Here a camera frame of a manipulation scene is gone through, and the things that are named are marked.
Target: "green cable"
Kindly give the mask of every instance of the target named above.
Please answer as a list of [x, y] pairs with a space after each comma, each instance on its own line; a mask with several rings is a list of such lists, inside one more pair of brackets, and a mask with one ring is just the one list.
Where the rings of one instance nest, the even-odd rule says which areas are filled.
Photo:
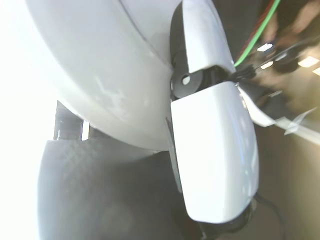
[[275, 0], [272, 7], [270, 8], [267, 16], [265, 17], [265, 19], [263, 20], [262, 24], [260, 25], [259, 29], [256, 31], [255, 35], [253, 36], [253, 38], [251, 39], [250, 43], [248, 44], [248, 46], [246, 47], [246, 49], [243, 51], [243, 53], [241, 54], [241, 56], [239, 57], [239, 59], [236, 61], [236, 63], [234, 64], [235, 67], [239, 66], [248, 56], [248, 54], [250, 53], [250, 51], [252, 50], [252, 48], [254, 47], [254, 45], [256, 44], [256, 42], [258, 41], [258, 39], [260, 38], [261, 34], [263, 33], [263, 31], [265, 30], [267, 24], [269, 23], [270, 19], [272, 18], [273, 14], [275, 13], [278, 5], [280, 3], [280, 0]]

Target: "red cable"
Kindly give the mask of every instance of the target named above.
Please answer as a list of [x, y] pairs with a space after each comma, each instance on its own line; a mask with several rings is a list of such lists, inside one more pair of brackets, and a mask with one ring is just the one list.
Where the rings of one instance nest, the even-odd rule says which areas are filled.
[[263, 14], [260, 16], [258, 22], [255, 24], [255, 27], [253, 29], [253, 32], [251, 33], [251, 35], [249, 36], [248, 40], [244, 43], [243, 48], [241, 49], [237, 59], [240, 58], [240, 56], [242, 55], [242, 53], [245, 51], [245, 49], [247, 48], [248, 44], [250, 43], [251, 39], [255, 36], [256, 32], [258, 31], [261, 23], [265, 20], [270, 8], [272, 7], [272, 5], [274, 4], [275, 0], [270, 0], [268, 6], [266, 7], [266, 9], [264, 10]]

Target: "white plastic casing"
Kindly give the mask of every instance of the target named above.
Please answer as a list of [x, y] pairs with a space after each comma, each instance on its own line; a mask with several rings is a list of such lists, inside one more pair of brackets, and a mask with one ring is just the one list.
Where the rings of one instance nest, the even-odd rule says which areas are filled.
[[225, 223], [249, 205], [259, 184], [255, 130], [232, 82], [171, 103], [182, 192], [190, 218]]

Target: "bright white background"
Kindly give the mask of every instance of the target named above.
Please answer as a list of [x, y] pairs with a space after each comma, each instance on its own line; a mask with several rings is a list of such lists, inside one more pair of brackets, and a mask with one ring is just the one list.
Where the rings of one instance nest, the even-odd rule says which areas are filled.
[[37, 180], [56, 97], [24, 0], [0, 0], [0, 239], [37, 240]]

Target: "black cable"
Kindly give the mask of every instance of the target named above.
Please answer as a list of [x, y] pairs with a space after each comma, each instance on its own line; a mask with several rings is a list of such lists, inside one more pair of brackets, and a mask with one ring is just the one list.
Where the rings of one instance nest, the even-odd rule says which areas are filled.
[[297, 48], [297, 47], [301, 47], [303, 45], [310, 44], [310, 43], [317, 42], [317, 41], [320, 41], [320, 35], [318, 35], [316, 37], [313, 37], [313, 38], [308, 38], [308, 39], [305, 39], [305, 40], [301, 40], [301, 41], [299, 41], [299, 42], [287, 47], [286, 49], [282, 50], [281, 52], [277, 53], [276, 55], [270, 57], [268, 60], [264, 61], [259, 66], [257, 66], [254, 70], [257, 70], [261, 66], [263, 66], [263, 65], [267, 64], [268, 62], [276, 59], [277, 57], [281, 56], [282, 54], [285, 54], [287, 51], [289, 51], [291, 49], [294, 49], [294, 48]]
[[263, 196], [261, 196], [259, 193], [256, 193], [254, 196], [254, 199], [262, 204], [265, 205], [266, 207], [270, 208], [273, 210], [273, 212], [276, 214], [276, 216], [279, 219], [279, 222], [281, 224], [281, 231], [282, 231], [282, 240], [286, 240], [286, 220], [285, 217], [283, 216], [283, 214], [281, 213], [280, 209], [271, 201], [265, 199]]

